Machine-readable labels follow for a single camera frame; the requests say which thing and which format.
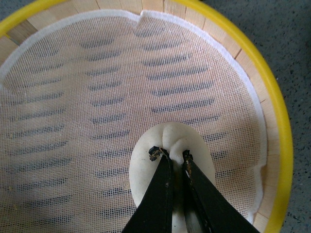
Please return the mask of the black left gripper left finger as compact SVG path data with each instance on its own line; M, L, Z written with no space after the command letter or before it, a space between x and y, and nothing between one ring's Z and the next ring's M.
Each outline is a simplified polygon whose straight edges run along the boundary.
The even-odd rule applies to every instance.
M153 146L148 151L153 162L160 162L148 185L140 205L134 212L123 233L170 233L173 217L173 162L163 148Z

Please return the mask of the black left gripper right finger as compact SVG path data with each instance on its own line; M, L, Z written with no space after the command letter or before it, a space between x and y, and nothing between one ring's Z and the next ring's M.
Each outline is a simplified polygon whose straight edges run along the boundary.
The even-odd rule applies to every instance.
M194 162L189 150L183 152L184 213L189 233L257 233L217 190Z

